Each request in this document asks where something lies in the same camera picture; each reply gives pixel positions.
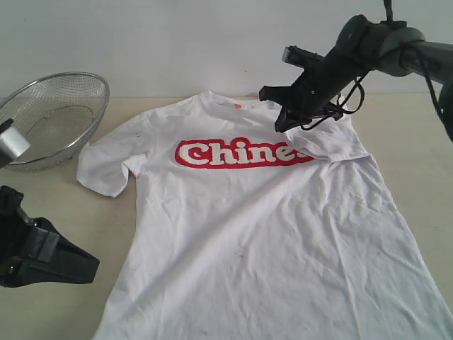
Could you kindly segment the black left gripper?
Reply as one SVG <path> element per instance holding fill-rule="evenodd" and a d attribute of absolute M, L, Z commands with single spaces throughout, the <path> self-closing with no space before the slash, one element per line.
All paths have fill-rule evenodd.
<path fill-rule="evenodd" d="M 99 260 L 61 237 L 45 218 L 28 217 L 23 194 L 1 187 L 1 286 L 92 283 Z"/>

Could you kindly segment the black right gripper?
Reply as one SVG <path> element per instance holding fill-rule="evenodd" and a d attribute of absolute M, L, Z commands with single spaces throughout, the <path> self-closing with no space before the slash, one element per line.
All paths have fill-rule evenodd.
<path fill-rule="evenodd" d="M 361 108 L 365 90 L 361 81 L 365 68 L 354 60 L 329 52 L 314 66 L 305 69 L 291 86 L 263 86 L 258 92 L 260 101 L 272 101 L 281 107 L 275 121 L 275 131 L 287 132 L 300 126 L 312 130 L 325 120 L 335 121 L 356 110 L 346 108 L 346 103 L 359 91 Z"/>

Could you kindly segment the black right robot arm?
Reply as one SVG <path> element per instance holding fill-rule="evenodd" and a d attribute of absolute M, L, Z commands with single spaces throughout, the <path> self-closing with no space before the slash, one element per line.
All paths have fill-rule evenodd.
<path fill-rule="evenodd" d="M 372 23 L 353 16 L 324 56 L 297 46 L 285 48 L 283 62 L 303 70 L 289 86 L 264 86 L 260 101 L 280 105 L 276 132 L 311 130 L 328 118 L 352 114 L 341 91 L 348 85 L 364 96 L 363 79 L 372 71 L 393 77 L 418 74 L 428 85 L 432 104 L 447 136 L 452 136 L 452 46 L 428 42 L 405 21 Z"/>

